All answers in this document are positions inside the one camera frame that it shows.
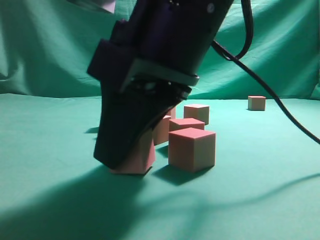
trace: green cloth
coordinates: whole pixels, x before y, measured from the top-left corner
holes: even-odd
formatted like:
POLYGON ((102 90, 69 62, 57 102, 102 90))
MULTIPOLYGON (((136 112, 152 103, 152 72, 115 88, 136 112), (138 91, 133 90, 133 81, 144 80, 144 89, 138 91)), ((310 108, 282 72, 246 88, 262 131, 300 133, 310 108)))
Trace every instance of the green cloth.
MULTIPOLYGON (((235 0, 216 39, 240 52, 245 28, 235 0)), ((242 59, 282 98, 320 99, 319 1, 252 0, 254 40, 242 59)), ((0 93, 43 97, 100 95, 86 74, 100 38, 128 19, 134 0, 117 0, 115 14, 82 10, 65 0, 0 0, 0 93)), ((190 99, 265 95, 254 79, 212 49, 190 99)))
MULTIPOLYGON (((320 136, 320 101, 283 101, 320 136)), ((100 97, 0 95, 0 239, 319 240, 319 145, 273 100, 188 100, 177 117, 193 103, 210 105, 216 166, 170 167, 163 143, 137 177, 93 158, 100 97)))

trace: green curtain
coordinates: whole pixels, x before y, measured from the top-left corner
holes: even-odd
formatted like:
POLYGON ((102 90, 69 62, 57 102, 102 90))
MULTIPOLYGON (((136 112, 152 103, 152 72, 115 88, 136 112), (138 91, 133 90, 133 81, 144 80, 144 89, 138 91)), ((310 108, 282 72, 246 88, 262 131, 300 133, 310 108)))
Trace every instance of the green curtain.
MULTIPOLYGON (((100 38, 128 19, 135 0, 117 0, 115 14, 82 10, 65 0, 0 0, 0 93, 42 97, 100 95, 86 74, 100 38)), ((242 61, 282 98, 320 100, 319 1, 251 0, 252 47, 242 61)), ((245 40, 235 0, 216 36, 237 54, 245 40)), ((232 62, 209 49, 190 99, 245 99, 265 91, 232 62)))

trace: pink cube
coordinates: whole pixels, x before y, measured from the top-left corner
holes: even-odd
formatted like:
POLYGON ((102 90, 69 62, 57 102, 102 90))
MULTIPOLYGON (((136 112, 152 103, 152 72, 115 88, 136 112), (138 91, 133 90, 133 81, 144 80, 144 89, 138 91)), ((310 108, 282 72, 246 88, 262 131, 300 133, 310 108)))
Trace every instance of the pink cube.
POLYGON ((248 96, 248 109, 251 111, 266 110, 265 96, 248 96))
POLYGON ((188 172, 216 164, 216 133, 185 128, 169 132, 168 163, 188 172))
POLYGON ((169 132, 180 129, 205 129, 205 123, 194 118, 182 118, 182 119, 170 119, 169 120, 169 132))
POLYGON ((170 111, 168 111, 167 115, 171 116, 171 119, 175 119, 177 117, 176 107, 174 107, 170 111))
POLYGON ((202 104, 189 104, 184 106, 183 117, 194 118, 204 122, 205 125, 209 124, 210 106, 202 104))
POLYGON ((146 174, 156 160, 156 148, 152 138, 152 130, 142 135, 134 146, 127 160, 115 170, 114 174, 146 174))
POLYGON ((159 145, 169 140, 169 120, 171 116, 166 115, 153 129, 152 137, 154 145, 159 145))

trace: black cable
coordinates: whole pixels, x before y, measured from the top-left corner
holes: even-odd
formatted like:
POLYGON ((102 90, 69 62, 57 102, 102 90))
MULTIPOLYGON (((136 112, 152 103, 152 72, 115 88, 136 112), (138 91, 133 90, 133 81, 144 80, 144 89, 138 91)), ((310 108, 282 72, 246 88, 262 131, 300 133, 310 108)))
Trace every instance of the black cable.
MULTIPOLYGON (((246 55, 254 38, 254 17, 252 13, 250 0, 241 0, 241 6, 242 6, 243 17, 244 17, 246 35, 245 35, 244 46, 241 52, 235 56, 237 59, 241 59, 244 55, 246 55)), ((224 54, 224 52, 219 48, 218 45, 214 44, 212 47, 221 57, 223 57, 228 61, 232 61, 230 58, 228 58, 228 56, 224 54)))
POLYGON ((235 64, 237 64, 240 68, 242 68, 244 71, 246 71, 251 77, 253 77, 267 92, 271 97, 275 100, 275 102, 278 104, 280 109, 284 112, 284 114, 293 122, 294 125, 296 125, 302 132, 304 132, 306 135, 308 135, 311 139, 313 139, 316 143, 320 144, 320 139, 317 138, 314 134, 312 134, 308 129, 306 129, 303 125, 301 125, 300 122, 298 122, 294 116, 287 110, 285 105, 282 103, 278 95, 269 87, 257 74, 255 74, 251 69, 249 69, 246 65, 244 65, 242 62, 240 62, 235 56, 233 56, 231 53, 229 53, 223 46, 221 46, 218 42, 215 40, 212 42, 212 45, 215 47, 219 47, 220 51, 223 52, 224 55, 226 55, 231 61, 233 61, 235 64))

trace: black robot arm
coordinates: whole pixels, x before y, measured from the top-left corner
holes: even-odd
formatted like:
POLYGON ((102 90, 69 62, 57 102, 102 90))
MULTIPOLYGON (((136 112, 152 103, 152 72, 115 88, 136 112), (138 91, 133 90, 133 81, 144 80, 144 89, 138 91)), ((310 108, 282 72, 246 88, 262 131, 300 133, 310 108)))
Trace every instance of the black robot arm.
POLYGON ((101 86, 94 157, 115 169, 141 135, 186 100, 234 0, 137 0, 88 67, 101 86))

